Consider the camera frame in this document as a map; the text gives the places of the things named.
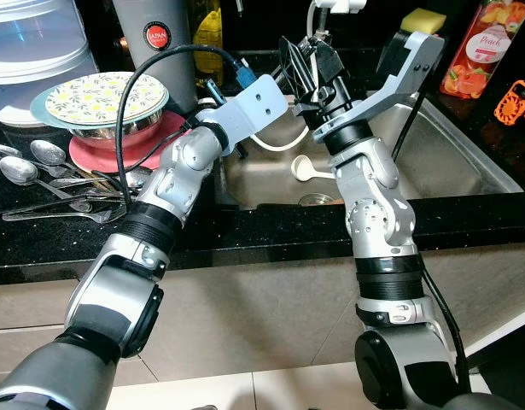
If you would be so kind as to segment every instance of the black countertop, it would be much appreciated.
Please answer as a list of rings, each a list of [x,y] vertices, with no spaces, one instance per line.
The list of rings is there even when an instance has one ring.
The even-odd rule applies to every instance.
[[[271,59],[263,61],[268,69],[260,71],[274,67]],[[249,62],[253,65],[253,56]],[[429,93],[428,99],[525,190],[525,121],[507,127],[493,118],[493,108],[511,82],[488,87],[479,100],[462,101],[438,92]],[[27,158],[35,138],[65,149],[70,135],[51,128],[34,132],[0,126],[0,144],[20,149]],[[203,190],[212,188],[208,181]],[[0,210],[52,199],[36,185],[16,186],[0,173]],[[173,252],[171,269],[352,254],[343,206],[245,211],[215,206],[210,199],[200,203]],[[420,199],[411,205],[417,216],[414,239],[421,250],[525,242],[525,193]],[[0,284],[74,277],[77,272],[63,274],[55,267],[94,259],[116,227],[80,218],[13,223],[0,218]],[[26,273],[30,267],[46,273]]]

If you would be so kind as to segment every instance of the white cable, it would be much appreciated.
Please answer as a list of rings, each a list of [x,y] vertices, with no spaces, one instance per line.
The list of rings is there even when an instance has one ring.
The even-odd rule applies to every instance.
[[[310,7],[307,10],[307,21],[306,21],[306,34],[309,38],[313,36],[313,15],[315,14],[316,8],[317,8],[317,4],[315,4],[315,0],[312,0],[312,2],[310,3]],[[315,53],[312,53],[310,55],[310,64],[312,66],[312,77],[313,77],[313,82],[315,83],[315,90],[317,91],[317,88],[319,86],[319,76],[317,72],[317,60],[315,59]],[[314,102],[317,101],[317,92],[313,93],[312,101]],[[305,126],[302,132],[300,133],[300,135],[296,137],[294,141],[282,147],[274,147],[272,145],[269,145],[265,143],[264,141],[262,141],[260,138],[258,138],[256,134],[251,135],[251,139],[255,141],[263,149],[267,149],[268,151],[271,151],[271,152],[283,152],[283,151],[286,151],[287,149],[291,149],[295,147],[296,145],[298,145],[300,141],[304,139],[304,137],[307,135],[309,131],[310,129],[307,126]]]

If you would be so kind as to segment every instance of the white tile floor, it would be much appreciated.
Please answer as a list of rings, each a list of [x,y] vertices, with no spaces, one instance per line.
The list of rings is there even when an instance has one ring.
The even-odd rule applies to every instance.
[[[471,376],[471,383],[473,391],[489,392],[480,375]],[[116,387],[107,409],[190,410],[207,404],[219,410],[375,409],[363,396],[354,363]]]

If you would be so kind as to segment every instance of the metal spoon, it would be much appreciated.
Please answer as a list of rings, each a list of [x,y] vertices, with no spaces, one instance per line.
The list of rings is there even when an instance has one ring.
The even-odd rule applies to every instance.
[[[39,184],[61,199],[71,197],[71,195],[68,195],[66,192],[57,190],[53,186],[38,179],[38,169],[31,162],[23,160],[22,158],[15,156],[2,158],[2,160],[0,160],[0,170],[7,179],[16,185]],[[69,206],[79,212],[89,212],[91,210],[91,205],[85,202],[72,202]]]
[[[306,182],[308,179],[312,178],[335,178],[332,173],[321,173],[316,171],[313,167],[312,160],[305,155],[298,155],[293,163],[290,164],[290,170],[295,178],[301,182]]]
[[[125,173],[127,186],[130,188],[143,188],[144,183],[149,179],[152,170],[146,167],[135,168],[128,173]],[[54,188],[68,188],[69,186],[91,184],[92,182],[106,181],[105,178],[59,178],[50,181],[50,185]]]
[[[36,156],[37,160],[46,165],[64,165],[65,167],[71,168],[74,172],[78,171],[74,165],[67,162],[67,154],[65,151],[54,143],[44,141],[43,139],[35,139],[31,142],[31,152]]]
[[[0,160],[2,160],[5,156],[15,156],[16,158],[23,158],[23,154],[21,153],[21,151],[9,147],[7,145],[0,144]],[[60,178],[73,174],[72,171],[66,169],[65,167],[49,167],[47,165],[35,161],[31,161],[31,163],[36,165],[40,169],[43,169],[45,172],[47,172],[50,176],[54,178]]]

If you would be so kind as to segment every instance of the stainless steel sink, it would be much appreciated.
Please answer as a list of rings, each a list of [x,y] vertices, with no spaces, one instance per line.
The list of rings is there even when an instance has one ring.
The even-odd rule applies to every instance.
[[[381,137],[389,150],[410,111],[407,104],[397,104],[370,121],[374,135]],[[303,127],[303,119],[288,111],[258,136],[270,145],[285,145]],[[262,149],[251,139],[244,141],[243,146],[248,157],[241,160],[232,154],[224,158],[219,174],[222,187],[245,208],[264,203],[296,204],[311,193],[341,197],[334,180],[299,182],[290,171],[291,162],[300,154],[309,156],[317,170],[330,170],[327,149],[314,143],[311,133],[296,147],[281,153]],[[406,199],[522,191],[428,101],[423,102],[406,136],[397,165],[400,189]]]

